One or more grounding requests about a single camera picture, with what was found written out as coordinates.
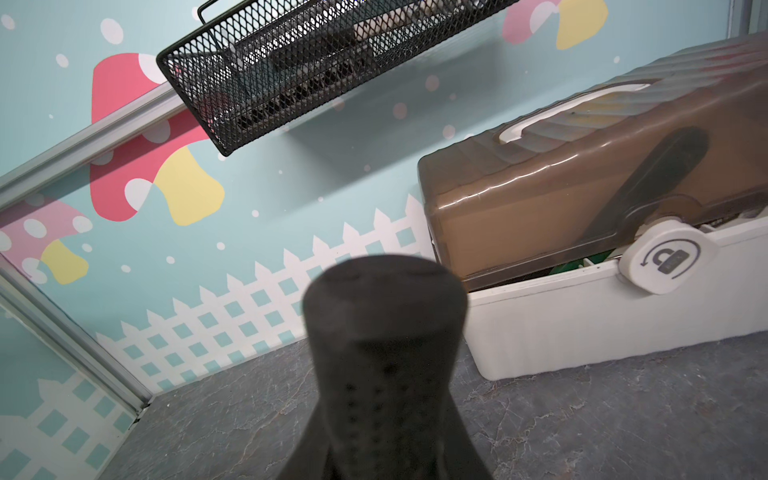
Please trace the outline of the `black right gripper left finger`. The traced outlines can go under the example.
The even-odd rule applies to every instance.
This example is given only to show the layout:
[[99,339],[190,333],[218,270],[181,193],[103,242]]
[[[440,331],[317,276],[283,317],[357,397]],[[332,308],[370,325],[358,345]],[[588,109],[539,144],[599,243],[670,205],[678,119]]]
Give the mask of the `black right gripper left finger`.
[[278,480],[331,480],[336,478],[331,444],[321,413],[313,413]]

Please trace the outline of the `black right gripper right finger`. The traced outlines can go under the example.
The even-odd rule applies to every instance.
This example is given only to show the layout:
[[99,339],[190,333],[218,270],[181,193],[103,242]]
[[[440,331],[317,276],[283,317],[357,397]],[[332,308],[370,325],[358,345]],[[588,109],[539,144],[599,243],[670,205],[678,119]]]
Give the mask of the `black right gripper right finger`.
[[492,480],[488,468],[474,447],[453,401],[445,407],[440,440],[440,478],[449,480]]

